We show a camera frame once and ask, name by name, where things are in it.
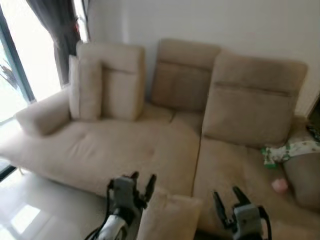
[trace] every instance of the curtain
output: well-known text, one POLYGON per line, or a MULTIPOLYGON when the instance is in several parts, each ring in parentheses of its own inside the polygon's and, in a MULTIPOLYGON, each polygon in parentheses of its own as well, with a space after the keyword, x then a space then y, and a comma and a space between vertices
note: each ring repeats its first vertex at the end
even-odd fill
POLYGON ((76 55, 80 40, 72 0, 27 0, 54 42, 54 57, 60 85, 69 82, 69 55, 76 55))

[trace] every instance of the pink object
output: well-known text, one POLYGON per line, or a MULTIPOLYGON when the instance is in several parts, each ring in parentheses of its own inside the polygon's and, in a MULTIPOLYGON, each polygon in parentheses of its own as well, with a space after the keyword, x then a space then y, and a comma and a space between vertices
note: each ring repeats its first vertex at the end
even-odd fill
POLYGON ((287 180, 284 178, 274 180, 271 185, 278 194, 284 194, 288 189, 287 180))

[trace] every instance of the sofa cushion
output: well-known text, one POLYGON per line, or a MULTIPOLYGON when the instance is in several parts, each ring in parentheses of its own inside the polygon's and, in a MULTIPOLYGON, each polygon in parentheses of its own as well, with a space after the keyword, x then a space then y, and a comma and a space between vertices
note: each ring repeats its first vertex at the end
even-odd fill
POLYGON ((202 201, 155 189, 143 212, 137 240, 193 240, 202 201))
POLYGON ((69 56, 69 105, 75 120, 92 121, 101 117, 101 63, 69 56))
POLYGON ((238 186, 256 205, 265 207, 272 221, 273 239, 316 239, 320 216, 299 208, 293 197, 277 194, 271 183, 284 177, 281 168, 268 169, 260 151, 203 137, 194 181, 193 196, 203 200, 198 228, 209 233, 228 235, 223 230, 215 210, 212 190, 218 191, 229 217, 232 206, 238 202, 232 187, 238 186))
POLYGON ((145 51, 142 47, 90 42, 77 46, 79 58, 102 63, 102 116, 136 120, 145 94, 145 51))
POLYGON ((197 134, 201 135, 202 122, 204 120, 203 112, 197 111, 177 111, 174 113, 172 119, 172 124, 178 125, 188 125, 197 134))
POLYGON ((215 86, 210 90, 203 132, 246 146, 281 146, 287 139, 293 106, 293 99, 282 93, 215 86))
POLYGON ((320 153, 292 157, 283 166, 297 202, 320 211, 320 153))
POLYGON ((31 136, 45 136, 70 121, 69 88, 17 112, 15 118, 31 136))
POLYGON ((215 61, 203 134, 251 147, 282 146, 306 72, 300 62, 222 52, 215 61))
POLYGON ((199 134, 186 124, 170 124, 164 112, 149 109, 136 122, 105 119, 72 122, 46 138, 20 132, 0 144, 0 156, 60 183, 105 195, 111 178, 140 172, 140 183, 157 174, 157 186, 191 195, 199 134))
POLYGON ((203 111, 219 52, 213 44, 163 39, 158 47, 152 102, 176 110, 203 111))

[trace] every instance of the robotic claw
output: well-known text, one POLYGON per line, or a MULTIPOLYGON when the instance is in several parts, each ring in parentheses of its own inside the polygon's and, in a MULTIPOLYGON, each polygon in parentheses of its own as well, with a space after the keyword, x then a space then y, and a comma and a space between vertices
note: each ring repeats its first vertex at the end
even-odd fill
POLYGON ((224 228, 232 231, 233 240, 262 240, 261 219, 264 219, 267 225, 267 239, 272 240, 271 224, 266 210, 262 206, 253 205, 237 186, 232 189, 239 200, 239 203, 232 207, 232 219, 227 218, 224 204, 216 191, 213 192, 213 199, 224 228))
POLYGON ((138 177, 139 173, 136 171, 131 176, 121 176, 110 181, 106 190, 106 217, 102 225, 93 230, 85 240, 135 239, 139 219, 153 195, 157 179, 153 174, 145 193, 140 194, 137 190, 138 177), (113 191, 112 214, 110 214, 110 190, 113 191))

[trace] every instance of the backrest cushion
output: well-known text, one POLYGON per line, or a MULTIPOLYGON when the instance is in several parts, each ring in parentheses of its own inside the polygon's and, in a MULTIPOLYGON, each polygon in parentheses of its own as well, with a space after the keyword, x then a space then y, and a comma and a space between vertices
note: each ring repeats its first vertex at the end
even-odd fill
POLYGON ((145 99, 145 51, 142 47, 85 43, 77 46, 77 55, 102 63, 102 116, 136 120, 145 99))
POLYGON ((176 110, 204 111, 219 52, 213 44, 163 39, 158 47, 151 101, 176 110))
POLYGON ((69 56, 69 106, 75 120, 94 121, 101 117, 102 67, 87 58, 69 56))
POLYGON ((306 73, 301 62, 223 51, 216 58, 202 133, 251 147, 282 146, 306 73))

